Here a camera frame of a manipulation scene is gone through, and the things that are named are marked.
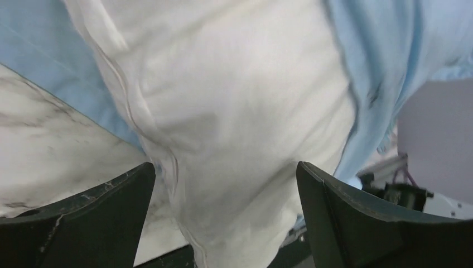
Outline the white pillow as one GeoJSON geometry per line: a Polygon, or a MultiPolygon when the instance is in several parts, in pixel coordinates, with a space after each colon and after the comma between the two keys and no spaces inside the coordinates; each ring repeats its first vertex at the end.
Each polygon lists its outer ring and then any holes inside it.
{"type": "Polygon", "coordinates": [[[119,113],[162,170],[190,245],[271,241],[301,214],[296,166],[332,173],[354,124],[321,1],[66,1],[119,113]]]}

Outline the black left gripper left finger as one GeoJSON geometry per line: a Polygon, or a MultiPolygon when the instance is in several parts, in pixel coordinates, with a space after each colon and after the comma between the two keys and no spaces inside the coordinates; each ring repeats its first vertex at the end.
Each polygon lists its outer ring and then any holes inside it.
{"type": "Polygon", "coordinates": [[[14,218],[1,218],[2,267],[132,267],[155,184],[145,162],[14,218]]]}

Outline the light blue pillowcase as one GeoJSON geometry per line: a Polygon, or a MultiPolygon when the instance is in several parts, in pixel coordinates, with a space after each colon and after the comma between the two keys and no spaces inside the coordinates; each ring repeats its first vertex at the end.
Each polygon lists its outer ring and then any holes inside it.
{"type": "MultiPolygon", "coordinates": [[[[143,148],[65,2],[2,1],[1,62],[89,117],[93,128],[143,148]]],[[[355,104],[334,170],[346,180],[383,144],[394,116],[422,84],[471,76],[472,2],[321,2],[355,104]]]]}

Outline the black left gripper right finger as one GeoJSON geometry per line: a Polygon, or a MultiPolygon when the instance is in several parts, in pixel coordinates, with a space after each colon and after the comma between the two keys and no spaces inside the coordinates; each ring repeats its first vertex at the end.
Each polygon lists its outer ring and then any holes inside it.
{"type": "Polygon", "coordinates": [[[309,162],[296,177],[316,267],[472,266],[472,220],[398,206],[309,162]]]}

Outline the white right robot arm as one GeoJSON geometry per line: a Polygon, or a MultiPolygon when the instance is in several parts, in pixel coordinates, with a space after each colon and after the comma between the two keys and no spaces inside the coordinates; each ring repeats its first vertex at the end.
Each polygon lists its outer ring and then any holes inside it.
{"type": "Polygon", "coordinates": [[[471,204],[421,188],[406,170],[399,169],[384,176],[364,173],[356,178],[362,190],[395,205],[435,216],[472,219],[471,204]]]}

